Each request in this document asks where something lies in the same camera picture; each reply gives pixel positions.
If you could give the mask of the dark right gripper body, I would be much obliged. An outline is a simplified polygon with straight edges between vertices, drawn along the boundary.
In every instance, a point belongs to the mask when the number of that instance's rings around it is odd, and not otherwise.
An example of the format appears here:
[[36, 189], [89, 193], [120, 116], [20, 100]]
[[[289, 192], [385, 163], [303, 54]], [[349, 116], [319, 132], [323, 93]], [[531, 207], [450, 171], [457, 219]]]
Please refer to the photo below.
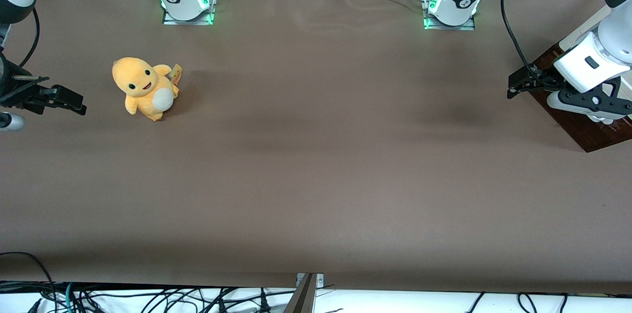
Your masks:
[[38, 95], [38, 80], [21, 66], [8, 61], [0, 54], [0, 104], [3, 108], [24, 108], [32, 97]]

